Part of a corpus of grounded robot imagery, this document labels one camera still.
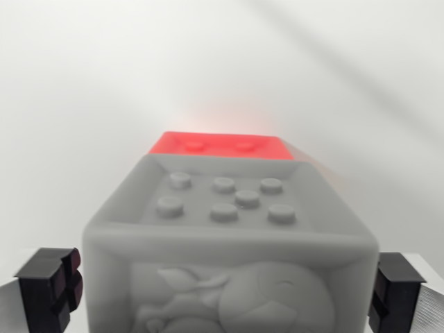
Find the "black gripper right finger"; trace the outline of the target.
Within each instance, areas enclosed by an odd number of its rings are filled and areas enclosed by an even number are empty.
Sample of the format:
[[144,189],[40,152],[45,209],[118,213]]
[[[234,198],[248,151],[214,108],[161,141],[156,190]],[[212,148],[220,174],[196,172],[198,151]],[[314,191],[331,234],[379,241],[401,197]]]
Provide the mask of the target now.
[[379,333],[443,333],[443,277],[419,254],[381,253],[368,324]]

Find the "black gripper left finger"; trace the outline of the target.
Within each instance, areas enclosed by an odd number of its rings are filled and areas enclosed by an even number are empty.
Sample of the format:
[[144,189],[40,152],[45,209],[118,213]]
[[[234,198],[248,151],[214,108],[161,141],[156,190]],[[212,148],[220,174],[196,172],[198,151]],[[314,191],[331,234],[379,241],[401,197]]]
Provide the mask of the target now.
[[83,294],[77,248],[27,248],[1,265],[1,331],[64,332]]

